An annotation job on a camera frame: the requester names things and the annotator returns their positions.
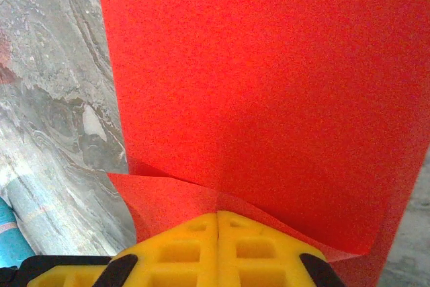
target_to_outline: black plastic part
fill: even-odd
[[[309,253],[302,253],[300,260],[316,287],[346,287],[333,268],[324,260]]]
[[[11,282],[15,278],[17,271],[16,267],[0,268],[0,284]]]
[[[125,255],[107,265],[93,287],[122,287],[137,263],[137,255]]]
[[[35,255],[24,260],[12,280],[0,281],[0,287],[26,287],[34,278],[57,265],[107,265],[111,259],[102,256]]]

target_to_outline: marble veining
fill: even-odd
[[[126,173],[99,0],[0,0],[0,194],[38,253],[135,242],[106,176]],[[430,286],[430,157],[380,286]]]

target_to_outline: white stain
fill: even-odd
[[[108,141],[108,138],[106,137],[106,133],[100,124],[97,114],[95,114],[94,109],[91,106],[88,106],[87,104],[85,104],[83,108],[82,121],[83,121],[83,130],[85,131],[86,134],[88,135],[98,134],[101,139],[103,139],[104,141]]]

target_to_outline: folded paper edge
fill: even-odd
[[[329,262],[360,257],[367,253],[363,252],[355,254],[321,243],[303,235],[299,231],[288,226],[286,223],[282,223],[270,214],[240,198],[236,198],[225,193],[215,192],[214,190],[204,188],[197,184],[188,183],[171,177],[149,177],[115,173],[109,173],[108,176],[121,197],[124,199],[124,202],[132,215],[134,225],[136,227],[136,240],[138,242],[167,229],[171,229],[175,225],[179,225],[181,222],[191,220],[199,215],[203,215],[208,212],[216,212],[218,210],[227,210],[273,227],[274,229],[320,249]],[[135,196],[139,190],[148,188],[148,186],[153,186],[153,190],[145,190],[143,193],[144,196],[141,196],[138,200],[133,199],[133,196]],[[163,189],[160,190],[160,188],[168,188],[168,186],[171,186],[171,192],[169,191],[169,193],[166,193],[163,192]],[[189,193],[195,191],[198,192],[198,194],[194,199],[186,199],[186,205],[183,205],[183,210],[179,210],[175,203],[166,202],[164,206],[161,206],[160,204],[164,204],[163,200],[172,201],[175,198],[180,197],[175,196],[179,191],[178,186],[181,186],[182,189],[185,189]],[[144,199],[144,197],[149,197],[148,201],[143,201],[142,199]],[[150,203],[154,201],[161,201],[161,203],[157,203],[158,205],[150,205]],[[155,211],[156,208],[161,208],[164,213],[159,216],[154,216],[154,214],[157,213],[157,211]]]

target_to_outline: marble floor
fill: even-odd
[[[0,194],[38,253],[115,254],[132,219],[99,0],[0,0]],[[430,286],[430,156],[380,286]]]

